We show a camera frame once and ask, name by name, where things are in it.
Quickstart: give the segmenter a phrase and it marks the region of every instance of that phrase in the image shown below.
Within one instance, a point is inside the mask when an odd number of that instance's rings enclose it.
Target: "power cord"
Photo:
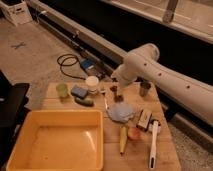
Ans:
[[[74,59],[75,61],[71,64],[65,64],[65,62],[67,60],[70,60],[70,59]],[[71,67],[77,63],[80,64],[80,61],[78,59],[78,57],[74,54],[64,54],[64,55],[61,55],[58,57],[57,59],[57,63],[60,65],[60,71],[62,74],[68,76],[68,77],[71,77],[71,78],[75,78],[75,79],[80,79],[80,80],[85,80],[86,78],[83,78],[83,77],[79,77],[79,76],[73,76],[73,75],[70,75],[70,74],[67,74],[64,72],[63,70],[63,67]]]

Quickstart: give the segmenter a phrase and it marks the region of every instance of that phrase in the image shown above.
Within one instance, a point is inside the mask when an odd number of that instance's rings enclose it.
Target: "floor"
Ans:
[[[64,53],[75,53],[70,47],[35,22],[14,27],[0,19],[0,68],[12,83],[29,82],[30,109],[40,109],[48,83],[73,79],[60,73],[56,62]],[[14,45],[23,42],[18,49]],[[78,65],[66,72],[85,76]],[[169,123],[183,171],[213,170],[213,141],[195,127],[188,127],[177,115]]]

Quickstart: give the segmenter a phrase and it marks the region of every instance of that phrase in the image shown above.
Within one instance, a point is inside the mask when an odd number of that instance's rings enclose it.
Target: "yellow plastic tub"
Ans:
[[[45,110],[28,114],[6,169],[98,171],[102,167],[102,112]]]

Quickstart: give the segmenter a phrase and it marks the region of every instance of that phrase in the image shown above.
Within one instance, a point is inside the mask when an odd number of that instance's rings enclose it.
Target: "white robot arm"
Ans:
[[[152,81],[180,105],[213,126],[213,86],[170,70],[156,61],[159,50],[146,44],[127,53],[112,74],[120,86],[134,82],[137,77]]]

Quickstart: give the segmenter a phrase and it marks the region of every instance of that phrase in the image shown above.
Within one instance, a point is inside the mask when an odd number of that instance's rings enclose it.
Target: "white handle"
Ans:
[[[158,133],[158,121],[154,121],[153,129],[152,129],[152,146],[149,157],[149,169],[153,170],[155,168],[156,163],[156,140]]]

